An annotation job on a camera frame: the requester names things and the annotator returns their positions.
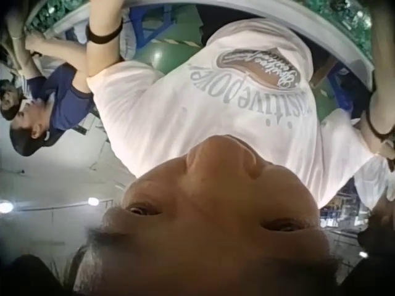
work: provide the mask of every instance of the green circuit board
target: green circuit board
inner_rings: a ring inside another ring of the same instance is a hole
[[[369,13],[356,0],[289,0],[306,6],[331,22],[352,40],[360,50],[372,59],[370,47],[371,21]],[[67,14],[79,8],[88,0],[48,0],[39,10],[28,28],[39,31],[50,29]]]

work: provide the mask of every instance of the blue shirt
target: blue shirt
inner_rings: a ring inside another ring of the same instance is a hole
[[[47,102],[55,94],[50,119],[50,130],[69,130],[76,127],[94,107],[93,94],[77,90],[72,86],[76,70],[69,64],[56,68],[50,77],[39,76],[27,80],[34,99]]]

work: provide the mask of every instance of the wrist strap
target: wrist strap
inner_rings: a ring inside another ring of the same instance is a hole
[[[122,31],[123,28],[123,20],[121,20],[121,24],[119,27],[112,33],[105,35],[105,36],[98,36],[91,31],[89,24],[86,26],[86,38],[88,41],[91,41],[96,44],[105,44],[112,40],[114,40]]]
[[[370,130],[372,131],[372,133],[381,141],[384,142],[385,140],[387,140],[389,138],[390,135],[392,135],[392,133],[394,132],[394,128],[392,128],[391,131],[389,131],[386,134],[380,134],[372,125],[372,121],[370,120],[370,107],[368,107],[366,109],[366,121],[368,122],[368,126],[370,128]]]

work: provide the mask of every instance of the nose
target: nose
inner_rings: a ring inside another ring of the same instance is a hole
[[[189,170],[209,171],[216,178],[233,173],[256,179],[265,164],[254,149],[231,136],[212,136],[187,155]]]

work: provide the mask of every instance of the eye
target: eye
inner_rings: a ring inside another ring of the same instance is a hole
[[[305,223],[294,219],[277,219],[274,221],[261,223],[261,226],[270,231],[282,232],[297,231],[307,227]]]
[[[139,216],[153,216],[160,214],[160,211],[158,211],[155,207],[147,203],[143,203],[143,204],[135,203],[130,207],[128,207],[128,210],[131,211],[133,214]]]

